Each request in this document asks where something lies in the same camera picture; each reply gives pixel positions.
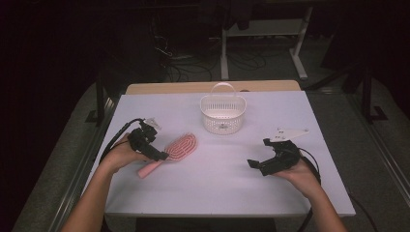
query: black cable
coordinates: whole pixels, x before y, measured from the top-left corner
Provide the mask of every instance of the black cable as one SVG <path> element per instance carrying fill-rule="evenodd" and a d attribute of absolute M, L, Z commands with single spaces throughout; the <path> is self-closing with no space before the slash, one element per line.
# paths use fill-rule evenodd
<path fill-rule="evenodd" d="M 316 159 L 314 158 L 314 156 L 313 156 L 310 152 L 308 152 L 307 150 L 305 150 L 305 149 L 299 148 L 299 150 L 304 151 L 304 152 L 306 152 L 308 155 L 311 156 L 311 158 L 313 159 L 314 163 L 316 164 L 316 170 L 317 170 L 317 172 L 320 174 L 319 165 L 317 164 L 317 161 L 316 161 Z"/>
<path fill-rule="evenodd" d="M 368 221 L 371 224 L 371 227 L 373 227 L 373 230 L 375 232 L 378 232 L 379 230 L 377 229 L 376 223 L 374 222 L 373 218 L 368 213 L 368 211 L 365 209 L 365 207 L 351 193 L 348 193 L 348 195 L 349 195 L 350 199 L 352 199 L 362 209 L 362 211 L 365 213 Z"/>

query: table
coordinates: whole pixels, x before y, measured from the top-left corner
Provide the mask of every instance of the table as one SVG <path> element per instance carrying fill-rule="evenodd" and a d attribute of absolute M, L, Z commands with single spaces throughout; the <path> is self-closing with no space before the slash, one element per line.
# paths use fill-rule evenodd
<path fill-rule="evenodd" d="M 130 86 L 122 96 L 107 130 L 97 160 L 114 134 L 135 118 L 155 117 L 161 125 L 152 143 L 161 150 L 185 132 L 198 139 L 194 153 L 179 162 L 165 162 L 145 179 L 136 171 L 146 163 L 134 162 L 114 175 L 105 212 L 131 217 L 205 217 L 205 218 L 275 218 L 304 215 L 308 201 L 287 181 L 273 176 L 263 177 L 248 166 L 247 159 L 267 160 L 274 155 L 263 145 L 263 138 L 277 128 L 309 129 L 309 134 L 292 139 L 317 159 L 323 188 L 337 213 L 353 216 L 355 211 L 326 146 L 306 93 L 294 81 L 230 82 L 237 90 L 263 86 L 260 92 L 240 92 L 247 100 L 243 127 L 230 135 L 207 132 L 201 124 L 200 99 L 214 83 L 163 83 Z M 289 85 L 292 91 L 268 91 Z M 156 89 L 154 94 L 143 90 Z M 139 125 L 132 125 L 131 131 Z M 97 168 L 94 164 L 89 178 Z"/>

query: person's right hand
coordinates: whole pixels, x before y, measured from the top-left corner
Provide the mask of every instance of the person's right hand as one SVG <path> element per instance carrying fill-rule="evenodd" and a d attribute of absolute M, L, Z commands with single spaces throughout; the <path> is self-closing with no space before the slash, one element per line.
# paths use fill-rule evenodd
<path fill-rule="evenodd" d="M 310 198 L 323 190 L 316 177 L 308 168 L 308 165 L 300 159 L 298 163 L 289 169 L 273 174 L 286 179 L 299 190 L 305 197 Z"/>

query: white basket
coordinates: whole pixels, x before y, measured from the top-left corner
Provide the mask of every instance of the white basket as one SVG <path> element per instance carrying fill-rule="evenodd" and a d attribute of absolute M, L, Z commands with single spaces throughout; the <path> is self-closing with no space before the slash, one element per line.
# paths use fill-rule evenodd
<path fill-rule="evenodd" d="M 214 95 L 215 88 L 229 86 L 233 95 Z M 204 127 L 215 134 L 230 134 L 238 131 L 244 123 L 244 113 L 247 102 L 236 96 L 232 85 L 226 82 L 216 84 L 211 94 L 201 99 L 201 111 Z"/>

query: dark background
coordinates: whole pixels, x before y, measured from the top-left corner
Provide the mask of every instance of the dark background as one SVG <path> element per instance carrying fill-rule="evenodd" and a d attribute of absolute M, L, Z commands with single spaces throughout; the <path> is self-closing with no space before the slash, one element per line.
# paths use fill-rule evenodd
<path fill-rule="evenodd" d="M 112 98 L 118 97 L 129 83 L 163 79 L 163 57 L 152 49 L 156 41 L 150 23 L 155 11 L 135 9 L 150 1 L 110 2 L 0 3 L 0 76 L 5 115 L 0 146 L 0 231 L 13 228 L 73 108 L 98 77 Z M 337 71 L 365 57 L 364 66 L 370 67 L 373 76 L 390 89 L 409 116 L 410 23 L 408 11 L 403 10 L 407 4 L 343 3 L 336 9 L 316 8 L 312 15 L 308 28 L 311 35 L 335 34 L 323 66 Z M 159 15 L 184 23 L 196 11 L 188 9 L 190 14 L 173 10 Z M 187 30 L 175 27 L 180 30 L 179 37 L 168 35 L 175 44 L 183 44 L 179 43 L 181 38 L 206 42 L 205 37 L 212 31 L 192 32 L 191 24 L 185 26 Z M 201 24 L 200 28 L 210 27 Z"/>

